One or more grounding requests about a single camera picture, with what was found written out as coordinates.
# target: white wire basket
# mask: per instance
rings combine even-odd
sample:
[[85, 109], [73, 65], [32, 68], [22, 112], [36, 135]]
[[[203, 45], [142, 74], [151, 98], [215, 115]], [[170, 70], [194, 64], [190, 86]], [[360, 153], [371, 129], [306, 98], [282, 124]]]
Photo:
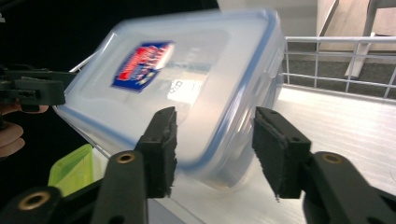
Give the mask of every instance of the white wire basket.
[[396, 37], [287, 37], [285, 84], [396, 99]]

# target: transparent storage box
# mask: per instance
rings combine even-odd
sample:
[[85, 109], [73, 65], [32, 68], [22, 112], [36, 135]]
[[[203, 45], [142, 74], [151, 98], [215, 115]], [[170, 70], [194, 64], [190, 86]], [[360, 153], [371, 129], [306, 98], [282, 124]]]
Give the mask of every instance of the transparent storage box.
[[134, 149], [154, 113], [177, 110], [177, 169], [232, 187], [253, 158], [255, 106], [272, 107], [285, 38], [272, 9], [195, 12], [117, 25], [57, 113], [107, 155]]

